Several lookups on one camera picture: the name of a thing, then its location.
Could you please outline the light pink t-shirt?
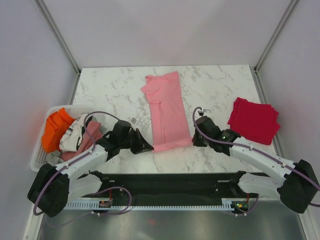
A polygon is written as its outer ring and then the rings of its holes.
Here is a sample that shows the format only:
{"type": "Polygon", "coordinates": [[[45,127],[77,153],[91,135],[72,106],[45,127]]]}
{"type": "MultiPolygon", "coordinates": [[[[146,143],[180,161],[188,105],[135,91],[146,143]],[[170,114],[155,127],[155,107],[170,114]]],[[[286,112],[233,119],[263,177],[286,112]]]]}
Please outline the light pink t-shirt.
{"type": "Polygon", "coordinates": [[[141,88],[150,108],[154,152],[192,145],[178,72],[147,75],[141,88]]]}

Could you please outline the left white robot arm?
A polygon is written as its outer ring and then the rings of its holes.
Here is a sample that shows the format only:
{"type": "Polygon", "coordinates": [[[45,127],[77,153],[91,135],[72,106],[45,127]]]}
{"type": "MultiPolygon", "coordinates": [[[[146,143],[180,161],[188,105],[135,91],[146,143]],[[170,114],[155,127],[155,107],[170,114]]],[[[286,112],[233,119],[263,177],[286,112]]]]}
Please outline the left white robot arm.
{"type": "Polygon", "coordinates": [[[139,129],[133,128],[127,121],[119,120],[88,150],[55,166],[44,164],[37,172],[27,199],[35,209],[40,209],[41,214],[52,218],[78,198],[93,194],[106,196],[110,185],[97,168],[118,155],[122,149],[129,149],[137,155],[151,152],[154,147],[144,139],[139,129]]]}

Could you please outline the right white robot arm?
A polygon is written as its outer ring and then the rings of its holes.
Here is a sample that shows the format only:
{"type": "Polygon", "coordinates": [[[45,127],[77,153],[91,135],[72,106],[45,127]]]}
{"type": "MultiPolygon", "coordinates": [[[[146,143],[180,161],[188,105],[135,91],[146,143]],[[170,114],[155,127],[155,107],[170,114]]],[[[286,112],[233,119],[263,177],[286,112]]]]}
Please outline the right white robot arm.
{"type": "Polygon", "coordinates": [[[294,162],[266,153],[254,147],[246,138],[231,129],[221,130],[207,116],[193,119],[195,127],[192,143],[196,147],[210,147],[217,153],[245,161],[260,170],[255,175],[239,170],[229,180],[229,191],[235,197],[243,194],[279,199],[290,210],[303,214],[320,191],[320,184],[310,163],[294,162]]]}

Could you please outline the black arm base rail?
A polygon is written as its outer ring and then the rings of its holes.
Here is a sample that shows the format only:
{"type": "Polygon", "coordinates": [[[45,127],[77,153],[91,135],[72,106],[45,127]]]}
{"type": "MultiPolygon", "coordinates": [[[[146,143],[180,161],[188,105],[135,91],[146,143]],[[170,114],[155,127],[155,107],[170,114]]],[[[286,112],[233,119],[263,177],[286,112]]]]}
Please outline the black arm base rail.
{"type": "Polygon", "coordinates": [[[97,198],[126,206],[217,205],[222,199],[254,199],[230,180],[235,173],[104,174],[97,198]]]}

